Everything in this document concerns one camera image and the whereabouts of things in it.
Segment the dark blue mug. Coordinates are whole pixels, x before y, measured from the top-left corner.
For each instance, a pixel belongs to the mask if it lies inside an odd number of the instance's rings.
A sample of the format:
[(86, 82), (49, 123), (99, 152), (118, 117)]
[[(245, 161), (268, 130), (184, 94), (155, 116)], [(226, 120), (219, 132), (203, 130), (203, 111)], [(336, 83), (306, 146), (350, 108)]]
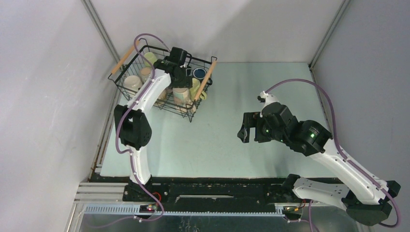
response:
[(192, 70), (192, 76), (198, 80), (203, 80), (206, 74), (207, 71), (203, 68), (195, 68)]

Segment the pale yellow mug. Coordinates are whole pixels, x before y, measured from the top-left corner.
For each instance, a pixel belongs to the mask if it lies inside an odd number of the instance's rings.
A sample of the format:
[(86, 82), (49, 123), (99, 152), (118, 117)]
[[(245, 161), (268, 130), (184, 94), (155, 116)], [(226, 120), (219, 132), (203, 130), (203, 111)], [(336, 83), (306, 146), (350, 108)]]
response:
[[(191, 99), (191, 101), (195, 100), (195, 96), (196, 96), (196, 94), (198, 93), (198, 91), (200, 89), (200, 85), (201, 85), (201, 82), (198, 79), (192, 78), (192, 87), (190, 88), (190, 99)], [(199, 99), (202, 99), (202, 100), (207, 99), (207, 94), (204, 90), (202, 90), (200, 92)]]

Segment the floral painted ceramic mug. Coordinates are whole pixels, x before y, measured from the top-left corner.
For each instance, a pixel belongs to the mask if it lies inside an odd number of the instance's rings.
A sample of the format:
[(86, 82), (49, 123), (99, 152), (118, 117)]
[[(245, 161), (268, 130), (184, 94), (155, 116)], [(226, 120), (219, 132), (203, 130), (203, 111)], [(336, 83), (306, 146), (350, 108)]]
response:
[(188, 88), (173, 88), (174, 103), (177, 109), (182, 113), (195, 113), (196, 106), (190, 99), (190, 90)]

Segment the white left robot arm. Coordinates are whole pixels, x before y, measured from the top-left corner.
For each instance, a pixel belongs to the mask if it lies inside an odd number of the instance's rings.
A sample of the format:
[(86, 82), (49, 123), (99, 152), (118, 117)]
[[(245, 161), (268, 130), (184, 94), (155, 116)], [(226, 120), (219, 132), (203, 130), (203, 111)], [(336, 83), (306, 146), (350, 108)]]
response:
[(153, 195), (153, 188), (147, 185), (151, 178), (147, 145), (152, 128), (146, 115), (168, 87), (192, 86), (185, 64), (187, 58), (191, 59), (192, 56), (186, 50), (172, 47), (169, 55), (150, 62), (151, 74), (141, 89), (126, 105), (117, 105), (114, 110), (116, 149), (118, 153), (127, 153), (130, 157), (130, 179), (138, 184), (134, 195), (141, 201), (148, 201)]

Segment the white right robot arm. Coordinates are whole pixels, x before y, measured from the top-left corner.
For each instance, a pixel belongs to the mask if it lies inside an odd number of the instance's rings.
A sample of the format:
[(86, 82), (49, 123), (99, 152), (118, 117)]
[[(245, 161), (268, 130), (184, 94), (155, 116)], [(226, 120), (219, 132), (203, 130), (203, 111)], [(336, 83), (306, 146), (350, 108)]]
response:
[(396, 181), (377, 178), (339, 147), (324, 126), (313, 120), (299, 121), (274, 95), (262, 92), (258, 100), (263, 104), (261, 111), (243, 114), (237, 134), (243, 143), (249, 142), (250, 130), (255, 129), (254, 141), (283, 143), (320, 163), (340, 181), (327, 184), (290, 174), (281, 189), (285, 201), (314, 200), (344, 210), (366, 226), (384, 223), (396, 207), (393, 200), (401, 188)]

